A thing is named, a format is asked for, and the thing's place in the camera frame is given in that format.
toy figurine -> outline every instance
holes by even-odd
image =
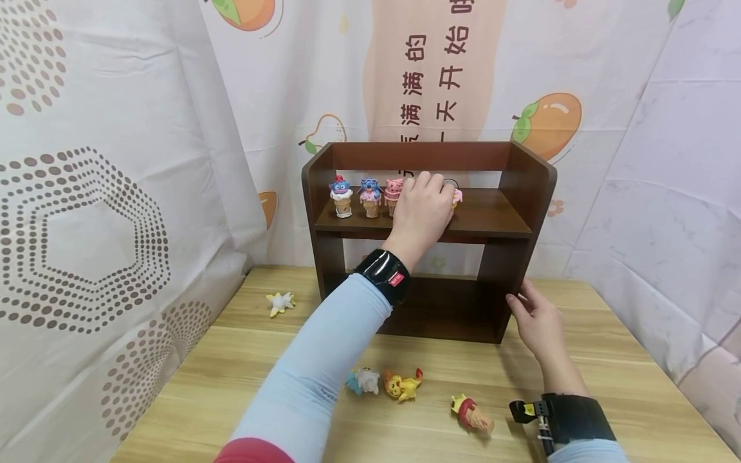
[[[350,197],[353,191],[350,184],[342,176],[336,176],[334,183],[329,185],[329,196],[334,200],[334,210],[341,219],[346,219],[353,215],[353,209],[350,206]]]
[[[378,396],[378,378],[380,377],[380,374],[370,368],[362,368],[358,370],[358,373],[354,371],[348,373],[345,386],[358,396],[363,393],[374,393]]]
[[[453,397],[451,409],[458,415],[458,422],[468,429],[475,429],[491,434],[494,429],[494,422],[486,416],[473,399],[469,399],[465,394],[460,397]]]
[[[456,188],[456,192],[453,193],[453,209],[456,208],[459,202],[463,202],[463,192]]]
[[[383,192],[383,199],[386,200],[389,217],[393,217],[393,210],[396,209],[396,202],[399,200],[399,195],[402,194],[403,186],[403,177],[400,179],[386,181],[386,190]]]
[[[279,313],[285,313],[286,307],[293,309],[293,306],[296,305],[296,302],[293,300],[293,294],[290,291],[283,295],[281,293],[275,293],[275,296],[268,294],[266,298],[273,303],[273,308],[270,310],[270,317],[272,319]]]
[[[378,208],[381,205],[381,189],[378,188],[378,180],[361,179],[360,201],[365,207],[365,216],[371,219],[378,217]]]
[[[422,383],[422,370],[417,368],[416,378],[404,378],[401,375],[392,375],[390,371],[385,371],[384,386],[389,396],[394,397],[402,403],[405,400],[416,397],[416,389]]]

wooden shelf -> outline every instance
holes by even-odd
[[[493,343],[497,315],[494,304],[477,297],[475,280],[413,277],[406,301],[379,333]]]
[[[353,187],[354,192],[358,190],[359,187]],[[486,238],[531,237],[530,228],[501,191],[495,188],[461,188],[461,191],[463,202],[458,203],[441,241],[481,243]],[[358,239],[384,239],[391,232],[393,218],[388,215],[386,206],[381,206],[378,217],[369,219],[358,194],[353,194],[350,205],[353,215],[341,219],[335,214],[334,201],[328,201],[316,220],[316,230],[339,232],[343,238]]]
[[[505,294],[517,292],[525,277],[556,186],[554,167],[513,141],[326,144],[302,171],[322,299],[347,278],[342,239],[385,239],[393,225],[385,206],[379,217],[365,216],[358,187],[350,202],[353,215],[337,217],[328,190],[337,170],[502,172],[499,188],[462,188],[463,202],[440,238],[484,245],[476,279],[413,276],[406,301],[379,331],[502,342],[511,315]]]

red sleeve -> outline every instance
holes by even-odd
[[[270,442],[245,437],[226,444],[213,463],[293,463],[293,460]]]

wooden table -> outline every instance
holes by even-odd
[[[570,352],[631,462],[738,461],[589,285],[536,285],[561,308]],[[269,319],[265,295],[286,290],[296,294],[296,309]],[[314,269],[252,270],[111,461],[210,462],[318,304]],[[534,424],[509,416],[510,400],[542,392],[514,320],[500,346],[377,335],[358,365],[407,374],[421,367],[425,382],[416,402],[404,404],[343,391],[326,462],[545,461]],[[448,407],[459,393],[494,419],[491,440],[458,426]]]

fabric backdrop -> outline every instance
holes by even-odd
[[[559,171],[529,273],[592,283],[738,451],[737,1],[201,8],[253,179],[278,204],[268,262],[313,264],[300,171],[330,141],[523,141]],[[347,266],[375,246],[347,240]],[[438,244],[419,271],[475,274],[481,252]]]
[[[741,3],[688,1],[569,261],[741,456]]]
[[[199,7],[0,1],[0,461],[107,462],[264,258]]]

